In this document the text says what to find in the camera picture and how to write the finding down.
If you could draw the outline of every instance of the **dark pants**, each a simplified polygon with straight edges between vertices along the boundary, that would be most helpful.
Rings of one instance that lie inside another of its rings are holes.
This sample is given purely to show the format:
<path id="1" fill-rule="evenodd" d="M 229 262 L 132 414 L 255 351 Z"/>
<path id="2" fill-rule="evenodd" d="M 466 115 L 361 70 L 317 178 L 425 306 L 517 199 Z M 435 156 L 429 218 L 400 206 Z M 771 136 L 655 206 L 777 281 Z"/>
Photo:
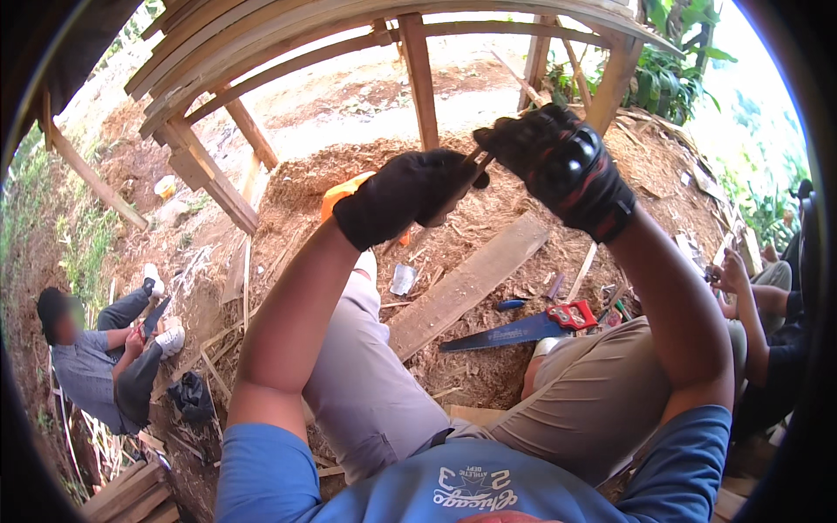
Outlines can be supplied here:
<path id="1" fill-rule="evenodd" d="M 105 307 L 96 321 L 100 331 L 125 329 L 136 320 L 148 306 L 148 296 L 142 288 Z M 125 346 L 118 347 L 111 354 L 121 357 Z M 116 378 L 116 406 L 135 425 L 145 427 L 148 424 L 148 406 L 151 402 L 151 390 L 154 377 L 160 368 L 162 348 L 156 341 L 151 342 L 146 350 L 137 357 L 122 374 Z"/>

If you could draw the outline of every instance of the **gray pants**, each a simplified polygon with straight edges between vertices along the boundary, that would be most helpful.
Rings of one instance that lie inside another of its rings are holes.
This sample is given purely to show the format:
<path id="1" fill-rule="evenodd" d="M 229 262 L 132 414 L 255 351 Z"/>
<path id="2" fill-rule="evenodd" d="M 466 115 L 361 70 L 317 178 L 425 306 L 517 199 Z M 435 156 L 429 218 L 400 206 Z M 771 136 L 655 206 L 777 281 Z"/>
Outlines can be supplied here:
<path id="1" fill-rule="evenodd" d="M 374 285 L 352 273 L 303 396 L 347 483 L 450 438 L 490 438 L 598 485 L 651 436 L 670 395 L 648 323 L 573 338 L 542 363 L 536 391 L 488 427 L 450 419 L 387 345 Z"/>
<path id="2" fill-rule="evenodd" d="M 99 331 L 125 329 L 142 314 L 147 306 L 146 291 L 142 288 L 134 290 L 102 309 L 96 320 L 96 328 Z M 114 357 L 121 357 L 124 352 L 125 346 L 121 346 L 114 349 L 111 354 Z M 160 368 L 160 356 L 162 356 L 162 348 L 156 341 L 152 341 L 151 345 L 119 375 L 114 383 L 116 406 L 126 418 L 140 428 L 148 424 L 151 390 L 154 388 L 154 377 Z M 134 431 L 126 427 L 125 432 Z"/>
<path id="3" fill-rule="evenodd" d="M 778 287 L 781 290 L 790 290 L 791 276 L 790 264 L 780 260 L 753 276 L 750 283 L 770 285 L 772 287 Z M 764 334 L 773 334 L 784 325 L 784 316 L 780 315 L 759 311 L 758 319 L 762 321 Z"/>

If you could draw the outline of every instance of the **orange bag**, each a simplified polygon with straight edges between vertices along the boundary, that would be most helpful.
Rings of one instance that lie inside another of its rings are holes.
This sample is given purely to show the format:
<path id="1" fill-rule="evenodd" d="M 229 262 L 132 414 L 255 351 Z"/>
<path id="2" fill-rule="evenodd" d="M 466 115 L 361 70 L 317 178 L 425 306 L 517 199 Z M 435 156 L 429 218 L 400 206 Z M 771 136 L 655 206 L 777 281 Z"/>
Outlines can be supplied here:
<path id="1" fill-rule="evenodd" d="M 322 207 L 320 208 L 320 223 L 324 223 L 331 217 L 334 209 L 334 204 L 339 202 L 342 198 L 354 194 L 358 187 L 361 186 L 375 171 L 366 171 L 358 174 L 351 180 L 340 183 L 326 191 L 322 197 Z M 401 245 L 410 245 L 410 232 L 407 231 L 404 236 L 399 239 Z"/>

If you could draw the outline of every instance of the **black plastic bag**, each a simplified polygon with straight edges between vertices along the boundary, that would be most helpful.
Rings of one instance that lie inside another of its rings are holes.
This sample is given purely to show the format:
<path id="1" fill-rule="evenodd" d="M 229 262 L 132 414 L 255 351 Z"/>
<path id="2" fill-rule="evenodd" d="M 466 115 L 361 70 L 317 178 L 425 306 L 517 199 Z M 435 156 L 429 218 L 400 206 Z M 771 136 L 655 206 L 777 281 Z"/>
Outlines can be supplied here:
<path id="1" fill-rule="evenodd" d="M 215 414 L 209 387 L 195 372 L 189 371 L 166 389 L 183 419 L 190 423 L 208 421 Z"/>

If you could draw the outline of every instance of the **black glove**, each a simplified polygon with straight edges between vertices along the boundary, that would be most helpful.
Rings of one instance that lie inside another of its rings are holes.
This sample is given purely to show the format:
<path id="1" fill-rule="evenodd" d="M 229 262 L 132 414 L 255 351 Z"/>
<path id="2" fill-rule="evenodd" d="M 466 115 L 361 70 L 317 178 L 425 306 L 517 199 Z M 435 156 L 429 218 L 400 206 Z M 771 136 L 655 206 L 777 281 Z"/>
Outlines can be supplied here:
<path id="1" fill-rule="evenodd" d="M 474 139 L 568 227 L 599 243 L 616 238 L 633 214 L 636 196 L 602 139 L 567 109 L 549 104 L 520 120 L 500 118 Z"/>
<path id="2" fill-rule="evenodd" d="M 464 165 L 465 155 L 450 149 L 405 152 L 387 162 L 351 196 L 334 205 L 340 230 L 357 250 L 395 238 L 418 222 L 435 227 L 439 215 L 453 210 L 448 203 L 468 192 L 476 164 Z"/>

